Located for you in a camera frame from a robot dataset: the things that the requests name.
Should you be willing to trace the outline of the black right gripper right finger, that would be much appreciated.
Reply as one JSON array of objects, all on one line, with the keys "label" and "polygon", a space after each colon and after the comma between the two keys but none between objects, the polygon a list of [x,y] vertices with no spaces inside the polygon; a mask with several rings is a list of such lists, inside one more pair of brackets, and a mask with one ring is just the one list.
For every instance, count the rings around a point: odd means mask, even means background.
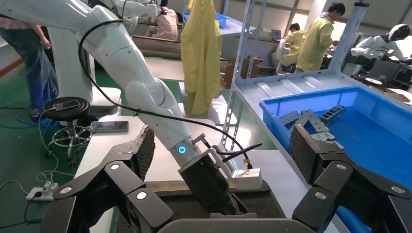
[{"label": "black right gripper right finger", "polygon": [[301,125],[293,127],[290,151],[310,185],[292,214],[294,220],[322,233],[344,207],[374,233],[411,232],[409,189],[357,165],[338,146],[315,140]]}]

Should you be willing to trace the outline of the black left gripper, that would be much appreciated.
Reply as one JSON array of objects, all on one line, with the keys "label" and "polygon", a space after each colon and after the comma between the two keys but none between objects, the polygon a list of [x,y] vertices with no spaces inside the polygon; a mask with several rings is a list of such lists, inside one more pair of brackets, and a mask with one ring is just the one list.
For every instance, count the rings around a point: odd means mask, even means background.
[{"label": "black left gripper", "polygon": [[197,157],[197,161],[179,173],[197,198],[200,205],[209,213],[222,215],[244,215],[246,206],[236,195],[229,192],[229,184],[215,167],[210,156]]}]

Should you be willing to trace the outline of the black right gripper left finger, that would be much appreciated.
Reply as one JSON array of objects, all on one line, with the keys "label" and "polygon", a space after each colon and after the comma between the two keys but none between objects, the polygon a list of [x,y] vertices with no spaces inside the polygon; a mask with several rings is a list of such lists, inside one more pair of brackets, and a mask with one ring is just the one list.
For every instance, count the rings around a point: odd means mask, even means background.
[{"label": "black right gripper left finger", "polygon": [[160,231],[171,222],[172,210],[144,182],[154,151],[148,126],[134,140],[113,146],[96,167],[55,190],[40,232],[87,233],[113,207],[134,232]]}]

